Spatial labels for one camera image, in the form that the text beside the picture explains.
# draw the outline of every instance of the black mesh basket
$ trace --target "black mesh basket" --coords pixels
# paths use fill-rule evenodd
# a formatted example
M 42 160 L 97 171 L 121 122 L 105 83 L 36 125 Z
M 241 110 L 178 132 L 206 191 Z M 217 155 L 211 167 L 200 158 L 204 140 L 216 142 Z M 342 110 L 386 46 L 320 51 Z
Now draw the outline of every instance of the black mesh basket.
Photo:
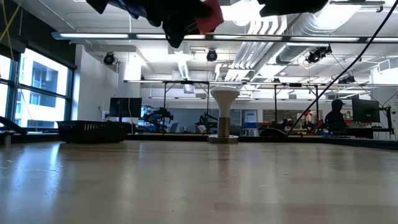
M 116 143 L 126 139 L 128 123 L 99 121 L 57 121 L 61 141 L 79 144 Z

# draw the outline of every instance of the monitor screen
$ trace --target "monitor screen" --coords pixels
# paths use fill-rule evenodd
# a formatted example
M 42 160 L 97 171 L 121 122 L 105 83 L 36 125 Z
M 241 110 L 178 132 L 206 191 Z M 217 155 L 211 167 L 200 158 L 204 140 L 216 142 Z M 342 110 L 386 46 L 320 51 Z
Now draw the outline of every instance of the monitor screen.
M 356 122 L 380 123 L 379 102 L 353 99 L 353 119 Z
M 122 118 L 140 118 L 141 104 L 142 98 L 111 98 L 109 116 Z

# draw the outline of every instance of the security camera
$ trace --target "security camera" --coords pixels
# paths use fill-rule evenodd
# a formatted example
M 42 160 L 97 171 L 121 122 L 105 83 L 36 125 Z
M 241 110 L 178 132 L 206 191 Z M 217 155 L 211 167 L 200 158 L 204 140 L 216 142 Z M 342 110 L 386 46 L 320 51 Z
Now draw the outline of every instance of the security camera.
M 107 52 L 104 58 L 105 65 L 114 65 L 118 60 L 114 57 L 114 52 Z
M 207 53 L 207 57 L 206 57 L 208 62 L 214 62 L 217 60 L 217 53 L 216 50 L 211 49 L 209 50 L 209 52 Z

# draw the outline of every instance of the red cloth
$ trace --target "red cloth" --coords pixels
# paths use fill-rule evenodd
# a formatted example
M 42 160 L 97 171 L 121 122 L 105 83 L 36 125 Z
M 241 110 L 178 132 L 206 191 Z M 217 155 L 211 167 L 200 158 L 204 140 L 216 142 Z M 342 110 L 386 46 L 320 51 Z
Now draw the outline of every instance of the red cloth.
M 217 0 L 206 0 L 204 3 L 210 6 L 213 12 L 209 17 L 197 17 L 195 18 L 195 20 L 197 22 L 197 27 L 200 32 L 202 34 L 207 34 L 209 32 L 214 32 L 216 28 L 224 22 L 224 17 Z

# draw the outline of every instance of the person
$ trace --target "person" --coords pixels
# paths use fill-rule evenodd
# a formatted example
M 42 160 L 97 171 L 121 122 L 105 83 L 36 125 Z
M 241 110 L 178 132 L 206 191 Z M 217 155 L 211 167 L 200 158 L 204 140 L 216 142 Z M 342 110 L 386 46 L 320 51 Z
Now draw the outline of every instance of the person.
M 343 109 L 343 105 L 345 105 L 345 103 L 339 99 L 331 102 L 331 112 L 329 112 L 325 118 L 325 123 L 331 132 L 343 131 L 347 127 L 343 114 L 340 113 L 341 109 Z

